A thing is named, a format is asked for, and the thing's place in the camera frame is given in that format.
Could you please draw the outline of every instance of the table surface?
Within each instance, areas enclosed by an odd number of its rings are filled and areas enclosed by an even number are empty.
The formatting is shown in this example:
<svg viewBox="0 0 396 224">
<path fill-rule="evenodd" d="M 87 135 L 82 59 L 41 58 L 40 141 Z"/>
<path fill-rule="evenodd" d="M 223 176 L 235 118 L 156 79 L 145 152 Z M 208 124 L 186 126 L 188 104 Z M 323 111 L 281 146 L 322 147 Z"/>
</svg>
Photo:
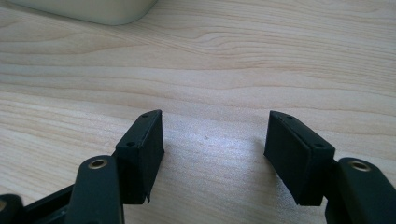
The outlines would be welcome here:
<svg viewBox="0 0 396 224">
<path fill-rule="evenodd" d="M 159 0 L 105 26 L 0 1 L 0 194 L 74 183 L 153 109 L 165 155 L 126 223 L 325 223 L 262 155 L 269 111 L 395 186 L 396 2 Z"/>
</svg>

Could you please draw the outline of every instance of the white container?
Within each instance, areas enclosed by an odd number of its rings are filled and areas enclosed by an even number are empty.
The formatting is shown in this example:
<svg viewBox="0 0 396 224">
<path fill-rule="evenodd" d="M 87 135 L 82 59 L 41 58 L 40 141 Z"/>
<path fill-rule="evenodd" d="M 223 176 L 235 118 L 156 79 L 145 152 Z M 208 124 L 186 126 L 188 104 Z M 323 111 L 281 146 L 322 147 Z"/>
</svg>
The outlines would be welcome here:
<svg viewBox="0 0 396 224">
<path fill-rule="evenodd" d="M 82 21 L 121 25 L 142 18 L 157 0 L 8 0 Z"/>
</svg>

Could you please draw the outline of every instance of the black clamp jaw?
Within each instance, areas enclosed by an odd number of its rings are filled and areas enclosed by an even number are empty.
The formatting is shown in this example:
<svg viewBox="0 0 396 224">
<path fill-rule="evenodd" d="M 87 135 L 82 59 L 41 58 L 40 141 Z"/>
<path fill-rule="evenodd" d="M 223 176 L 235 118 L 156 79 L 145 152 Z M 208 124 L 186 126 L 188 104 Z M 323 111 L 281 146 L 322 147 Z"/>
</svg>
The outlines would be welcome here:
<svg viewBox="0 0 396 224">
<path fill-rule="evenodd" d="M 328 223 L 395 223 L 396 191 L 370 162 L 333 159 L 335 148 L 297 118 L 271 111 L 264 156 L 300 205 L 328 200 Z"/>
<path fill-rule="evenodd" d="M 124 204 L 150 200 L 163 153 L 162 111 L 154 110 L 135 121 L 112 156 L 84 161 L 74 185 L 25 207 L 18 195 L 0 195 L 0 223 L 124 223 Z"/>
</svg>

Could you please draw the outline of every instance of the small hole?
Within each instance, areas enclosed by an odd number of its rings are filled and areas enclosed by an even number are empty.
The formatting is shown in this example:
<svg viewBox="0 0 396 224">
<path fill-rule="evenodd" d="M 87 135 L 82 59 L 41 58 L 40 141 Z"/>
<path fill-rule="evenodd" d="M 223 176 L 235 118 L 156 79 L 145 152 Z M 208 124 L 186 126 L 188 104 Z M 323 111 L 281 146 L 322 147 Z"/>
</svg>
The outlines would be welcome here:
<svg viewBox="0 0 396 224">
<path fill-rule="evenodd" d="M 369 172 L 371 171 L 370 166 L 368 166 L 366 163 L 360 162 L 360 161 L 350 161 L 349 165 L 352 166 L 354 169 L 363 171 L 363 172 Z"/>
<path fill-rule="evenodd" d="M 100 160 L 92 161 L 92 162 L 88 165 L 88 167 L 89 167 L 90 169 L 99 169 L 99 168 L 102 168 L 102 167 L 104 167 L 104 166 L 106 166 L 106 165 L 107 165 L 107 160 L 102 160 L 102 159 L 100 159 Z"/>
<path fill-rule="evenodd" d="M 133 147 L 134 145 L 135 145 L 134 142 L 129 142 L 129 143 L 126 144 L 127 147 Z"/>
<path fill-rule="evenodd" d="M 7 202 L 0 200 L 0 212 L 3 211 L 7 206 Z"/>
<path fill-rule="evenodd" d="M 314 144 L 314 146 L 315 147 L 320 147 L 320 148 L 322 148 L 322 147 L 324 147 L 322 144 L 320 144 L 320 143 L 316 143 L 316 144 Z"/>
</svg>

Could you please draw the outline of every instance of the light wood surface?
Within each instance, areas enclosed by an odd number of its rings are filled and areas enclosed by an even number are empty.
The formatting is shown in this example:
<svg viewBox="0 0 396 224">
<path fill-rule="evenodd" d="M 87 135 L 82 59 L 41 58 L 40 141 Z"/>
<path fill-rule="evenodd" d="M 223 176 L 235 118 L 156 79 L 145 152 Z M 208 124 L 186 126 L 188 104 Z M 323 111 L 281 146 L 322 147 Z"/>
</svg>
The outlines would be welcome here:
<svg viewBox="0 0 396 224">
<path fill-rule="evenodd" d="M 126 223 L 325 223 L 264 151 L 289 113 L 396 185 L 394 0 L 159 0 L 104 26 L 0 1 L 0 194 L 32 203 L 163 111 L 151 203 Z"/>
</svg>

